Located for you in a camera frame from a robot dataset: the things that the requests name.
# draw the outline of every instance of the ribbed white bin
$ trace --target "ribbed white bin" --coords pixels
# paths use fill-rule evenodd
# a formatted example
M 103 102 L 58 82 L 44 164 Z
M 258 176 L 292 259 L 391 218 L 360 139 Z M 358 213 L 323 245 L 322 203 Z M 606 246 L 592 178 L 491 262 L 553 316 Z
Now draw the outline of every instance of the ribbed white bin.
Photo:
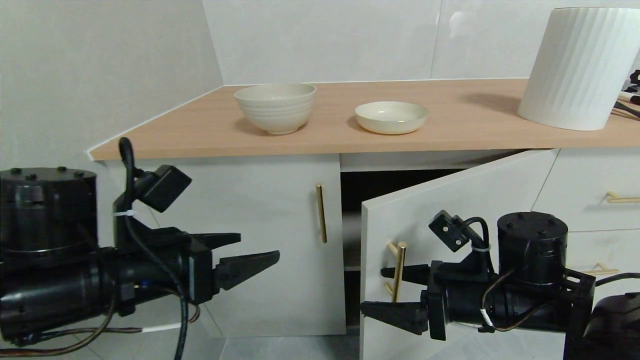
M 602 129 L 639 49 L 639 9 L 553 10 L 518 114 L 563 129 Z

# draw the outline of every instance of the white bowl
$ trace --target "white bowl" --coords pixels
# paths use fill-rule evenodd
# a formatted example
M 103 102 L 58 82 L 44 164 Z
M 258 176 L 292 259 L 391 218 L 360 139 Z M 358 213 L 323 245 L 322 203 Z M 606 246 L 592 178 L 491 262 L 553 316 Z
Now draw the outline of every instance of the white bowl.
M 424 106 L 402 101 L 370 102 L 356 108 L 360 126 L 385 135 L 412 133 L 424 125 L 428 115 Z
M 283 135 L 304 125 L 316 99 L 308 84 L 265 84 L 244 88 L 234 95 L 245 117 L 269 134 Z

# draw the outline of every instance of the open cabinet door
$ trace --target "open cabinet door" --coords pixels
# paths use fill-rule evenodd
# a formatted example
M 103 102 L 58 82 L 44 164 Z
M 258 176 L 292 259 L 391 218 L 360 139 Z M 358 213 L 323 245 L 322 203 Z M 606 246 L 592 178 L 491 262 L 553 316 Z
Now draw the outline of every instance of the open cabinet door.
M 360 301 L 390 302 L 384 286 L 390 279 L 380 276 L 380 269 L 395 266 L 395 257 L 387 249 L 390 241 L 406 242 L 405 265 L 431 264 L 432 260 L 457 263 L 470 252 L 470 245 L 451 252 L 429 229 L 431 219 L 443 209 L 452 216 L 483 217 L 487 221 L 493 264 L 498 271 L 496 221 L 504 214 L 532 209 L 557 153 L 557 149 L 521 152 L 363 202 Z M 482 233 L 479 227 L 474 229 Z M 402 282 L 398 302 L 419 302 L 423 289 Z M 447 341 L 438 341 L 428 332 L 417 336 L 362 316 L 360 359 L 426 360 L 462 336 L 476 332 L 456 324 L 446 330 Z

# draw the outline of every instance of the gold cabinet handle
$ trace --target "gold cabinet handle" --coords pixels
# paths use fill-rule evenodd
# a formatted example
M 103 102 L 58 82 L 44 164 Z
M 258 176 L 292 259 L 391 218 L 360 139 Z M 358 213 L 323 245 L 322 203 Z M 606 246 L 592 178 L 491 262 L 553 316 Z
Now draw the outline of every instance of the gold cabinet handle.
M 391 286 L 388 282 L 385 282 L 385 287 L 387 288 L 387 291 L 389 291 L 389 295 L 391 295 L 391 302 L 397 302 L 398 294 L 400 293 L 400 282 L 402 281 L 404 257 L 406 255 L 406 243 L 404 241 L 400 241 L 396 246 L 390 242 L 387 244 L 387 248 L 396 257 L 396 270 L 394 272 L 394 285 Z
M 326 244 L 326 220 L 324 219 L 324 198 L 322 195 L 322 184 L 316 185 L 316 198 L 318 203 L 318 216 L 320 216 L 320 233 L 322 243 Z
M 604 265 L 601 262 L 598 262 L 596 264 L 596 266 L 598 268 L 600 268 L 600 269 L 599 270 L 583 271 L 582 273 L 596 276 L 596 275 L 612 275 L 612 274 L 617 274 L 617 273 L 620 272 L 620 270 L 618 270 L 618 269 L 607 268 L 606 265 Z
M 640 202 L 640 197 L 619 197 L 614 192 L 607 192 L 607 202 L 609 204 L 624 204 L 629 202 Z

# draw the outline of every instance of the wooden countertop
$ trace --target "wooden countertop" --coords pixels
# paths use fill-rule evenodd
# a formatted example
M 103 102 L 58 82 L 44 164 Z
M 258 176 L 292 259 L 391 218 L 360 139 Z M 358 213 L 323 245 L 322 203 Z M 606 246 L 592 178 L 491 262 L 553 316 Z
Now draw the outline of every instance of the wooden countertop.
M 611 115 L 600 131 L 570 131 L 535 124 L 516 114 L 526 79 L 477 79 L 318 84 L 314 112 L 306 126 L 268 135 L 243 117 L 226 86 L 125 134 L 137 158 L 197 158 L 347 152 L 542 149 L 553 147 L 638 147 L 640 122 Z M 371 101 L 408 101 L 430 114 L 422 129 L 407 135 L 377 135 L 354 118 L 356 106 Z M 90 153 L 117 160 L 117 139 Z

